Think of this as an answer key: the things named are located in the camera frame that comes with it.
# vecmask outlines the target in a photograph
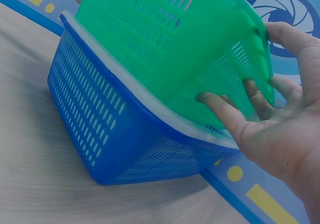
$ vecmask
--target wood grain surface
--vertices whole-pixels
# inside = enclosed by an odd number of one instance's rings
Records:
[[[47,86],[59,39],[0,5],[1,224],[247,223],[199,175],[95,184]]]

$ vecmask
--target green plastic basket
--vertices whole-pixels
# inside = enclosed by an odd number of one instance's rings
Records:
[[[274,91],[264,24],[245,0],[83,0],[77,20],[153,95],[181,116],[223,127],[201,91],[253,113],[242,80]]]

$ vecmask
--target basket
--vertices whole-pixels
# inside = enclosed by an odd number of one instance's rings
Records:
[[[201,91],[228,95],[246,117],[251,77],[274,103],[267,33],[245,0],[83,0],[76,19],[167,107],[222,128],[194,101]]]
[[[65,31],[48,86],[97,183],[186,177],[239,151],[226,132],[194,125],[163,105],[69,14],[60,19]]]

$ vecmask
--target blue plastic basket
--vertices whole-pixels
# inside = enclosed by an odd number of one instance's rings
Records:
[[[191,176],[238,151],[233,140],[214,128],[206,129],[210,135],[196,138],[167,124],[111,71],[110,63],[101,57],[108,52],[75,19],[67,13],[60,18],[65,30],[48,85],[97,183],[119,185]],[[206,138],[232,144],[221,146]]]

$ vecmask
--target blue stripe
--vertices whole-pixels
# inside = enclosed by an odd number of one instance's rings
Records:
[[[249,223],[264,224],[264,222],[249,208],[247,207],[233,192],[228,189],[223,182],[221,182],[210,170],[201,172],[201,176],[213,188],[233,206]]]
[[[0,0],[0,2],[58,36],[61,36],[64,31],[64,28],[58,23],[50,20],[18,0]]]

